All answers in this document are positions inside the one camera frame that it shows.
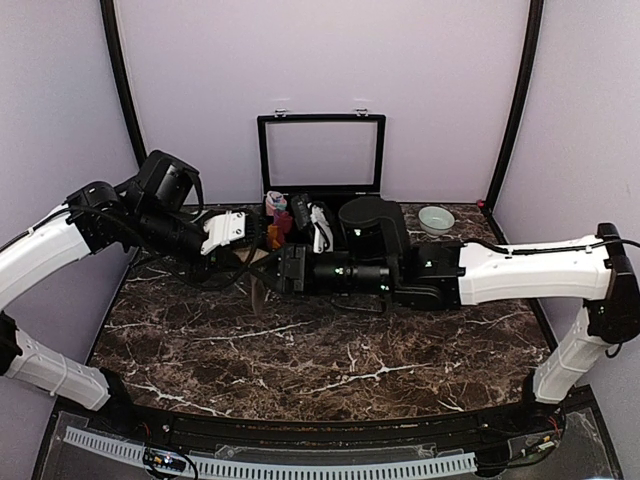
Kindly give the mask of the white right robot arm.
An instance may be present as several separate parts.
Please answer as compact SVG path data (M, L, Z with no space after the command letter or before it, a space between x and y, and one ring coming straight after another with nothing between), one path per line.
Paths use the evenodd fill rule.
M254 263L253 273L280 294L380 295L422 311L545 297L582 299L570 331L526 382L510 413L521 434L534 432L571 387L614 345L639 334L639 285L611 223L594 235L556 243L494 245L480 239L410 242L398 203L363 196L338 212L339 242L307 216L321 251L288 243Z

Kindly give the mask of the magenta striped sock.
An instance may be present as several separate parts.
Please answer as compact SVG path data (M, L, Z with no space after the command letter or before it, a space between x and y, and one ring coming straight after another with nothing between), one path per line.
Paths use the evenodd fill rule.
M266 231L266 248L269 251L275 251L280 249L285 243L286 237L284 230L278 225L269 225Z

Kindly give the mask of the brown sock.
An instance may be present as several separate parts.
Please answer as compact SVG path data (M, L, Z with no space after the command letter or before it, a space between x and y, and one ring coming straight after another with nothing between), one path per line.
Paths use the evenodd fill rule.
M253 313L260 318L263 314L267 296L267 289L264 283L253 273L250 274L251 283L251 305Z

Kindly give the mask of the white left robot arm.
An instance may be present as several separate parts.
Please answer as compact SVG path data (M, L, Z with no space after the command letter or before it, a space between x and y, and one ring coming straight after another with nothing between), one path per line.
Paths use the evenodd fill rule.
M247 272L259 217L205 203L200 174L161 151L120 182L96 180L48 206L1 245L1 377L15 391L62 398L120 436L141 427L120 376L87 363L102 316L137 251L197 293Z

